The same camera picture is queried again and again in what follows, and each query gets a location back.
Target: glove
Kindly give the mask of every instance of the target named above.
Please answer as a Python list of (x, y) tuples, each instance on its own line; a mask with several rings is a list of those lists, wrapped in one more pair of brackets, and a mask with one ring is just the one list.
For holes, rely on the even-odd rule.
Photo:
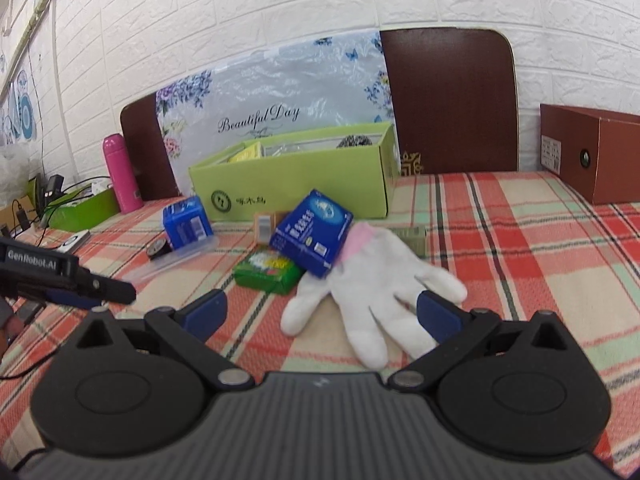
[(466, 287), (451, 273), (422, 262), (391, 231), (361, 222), (349, 231), (324, 279), (309, 272), (302, 276), (296, 297), (282, 313), (280, 329), (289, 336), (299, 334), (318, 304), (331, 294), (358, 359), (367, 368), (380, 370), (388, 354), (378, 324), (413, 359), (436, 346), (415, 316), (417, 298), (425, 287), (451, 303), (460, 304), (466, 298)]

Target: dark blue box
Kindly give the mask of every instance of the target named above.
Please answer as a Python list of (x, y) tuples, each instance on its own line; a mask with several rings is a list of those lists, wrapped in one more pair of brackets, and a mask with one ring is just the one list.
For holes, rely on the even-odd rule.
[(174, 250), (213, 236), (211, 224), (197, 196), (191, 196), (162, 211), (162, 226)]
[(352, 220), (350, 211), (313, 190), (276, 227), (269, 245), (323, 278), (332, 269)]

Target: white device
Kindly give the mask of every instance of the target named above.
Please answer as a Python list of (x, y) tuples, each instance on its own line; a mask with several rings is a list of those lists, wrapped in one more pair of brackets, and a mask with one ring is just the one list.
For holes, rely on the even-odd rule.
[(70, 253), (73, 254), (78, 250), (91, 236), (91, 232), (88, 229), (84, 231), (78, 231), (77, 233), (71, 235), (67, 238), (60, 247), (56, 250), (59, 253)]

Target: plaid tablecloth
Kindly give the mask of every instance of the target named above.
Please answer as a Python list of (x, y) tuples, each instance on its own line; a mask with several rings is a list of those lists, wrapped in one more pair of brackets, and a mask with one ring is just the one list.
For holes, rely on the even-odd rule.
[[(122, 277), (144, 264), (144, 248), (161, 231), (155, 202), (92, 229), (79, 256), (94, 272)], [(640, 466), (640, 204), (589, 206), (549, 173), (448, 174), (402, 179), (389, 226), (425, 225), (428, 261), (447, 267), (468, 287), (465, 310), (489, 307), (505, 319), (557, 312), (602, 375), (613, 399), (601, 459), (627, 475)], [(219, 248), (156, 278), (120, 317), (159, 305), (180, 307), (213, 287), (228, 295), (229, 313), (209, 345), (257, 379), (266, 370), (323, 372), (362, 368), (346, 341), (331, 299), (296, 339), (281, 334), (287, 298), (236, 286), (233, 266), (252, 247), (249, 224), (217, 224)], [(67, 234), (50, 232), (44, 245)], [(60, 345), (83, 313), (49, 306), (2, 359), (0, 374), (25, 369)], [(407, 362), (387, 340), (384, 374)], [(0, 381), (2, 460), (12, 465), (42, 445), (28, 405), (43, 365), (22, 380)]]

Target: pink thermos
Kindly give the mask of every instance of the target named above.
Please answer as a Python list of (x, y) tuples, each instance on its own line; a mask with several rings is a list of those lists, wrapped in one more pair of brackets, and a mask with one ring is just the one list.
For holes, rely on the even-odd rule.
[(120, 211), (131, 213), (140, 209), (143, 202), (140, 198), (138, 183), (133, 176), (133, 168), (124, 137), (120, 134), (105, 137), (102, 142), (102, 151), (104, 152), (104, 160), (107, 161), (109, 176), (120, 205)]

